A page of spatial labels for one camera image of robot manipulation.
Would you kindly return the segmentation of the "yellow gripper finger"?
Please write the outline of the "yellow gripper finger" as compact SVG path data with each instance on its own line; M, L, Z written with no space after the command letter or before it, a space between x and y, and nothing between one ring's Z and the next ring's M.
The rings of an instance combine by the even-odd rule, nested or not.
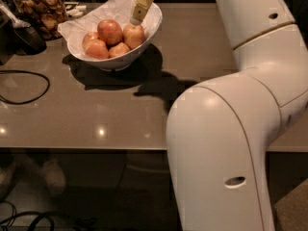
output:
M130 23L141 25L153 2L154 0L133 0Z

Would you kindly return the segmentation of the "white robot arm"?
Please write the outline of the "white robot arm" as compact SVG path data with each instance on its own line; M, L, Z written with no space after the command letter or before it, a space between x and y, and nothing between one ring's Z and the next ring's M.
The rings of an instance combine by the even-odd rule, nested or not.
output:
M308 103L308 52L283 0L216 0L237 72L173 103L167 157L183 231L274 231L269 144Z

